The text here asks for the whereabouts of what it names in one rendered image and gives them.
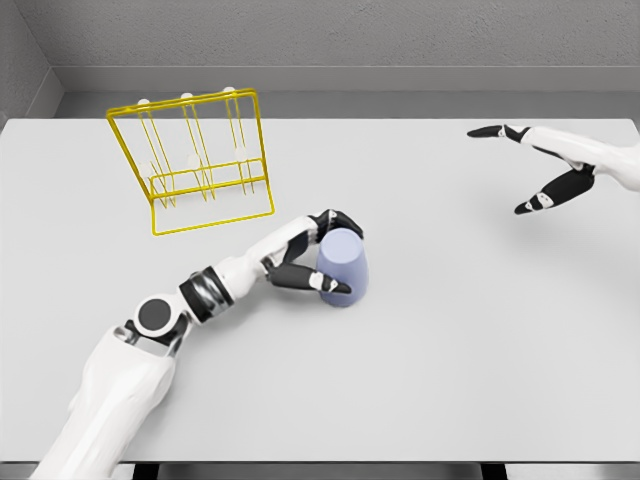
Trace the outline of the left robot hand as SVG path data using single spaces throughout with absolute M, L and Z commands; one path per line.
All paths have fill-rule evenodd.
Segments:
M 257 262 L 258 272 L 276 287 L 350 294 L 348 284 L 294 263 L 310 246 L 319 244 L 330 231 L 339 228 L 364 239 L 362 228 L 352 218 L 339 210 L 327 209 L 317 215 L 297 217 L 254 244 L 246 255 Z

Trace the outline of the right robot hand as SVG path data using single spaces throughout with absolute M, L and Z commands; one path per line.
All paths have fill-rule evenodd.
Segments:
M 640 142 L 620 147 L 590 137 L 544 126 L 498 124 L 467 133 L 471 138 L 507 138 L 556 157 L 570 169 L 551 180 L 514 213 L 524 215 L 558 207 L 588 192 L 598 175 L 613 178 L 623 188 L 640 193 Z

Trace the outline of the lavender plastic cup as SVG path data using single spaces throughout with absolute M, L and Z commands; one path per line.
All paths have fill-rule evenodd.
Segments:
M 353 231 L 338 228 L 326 234 L 320 243 L 316 269 L 351 288 L 349 294 L 321 293 L 330 305 L 349 307 L 366 295 L 369 268 L 365 245 Z

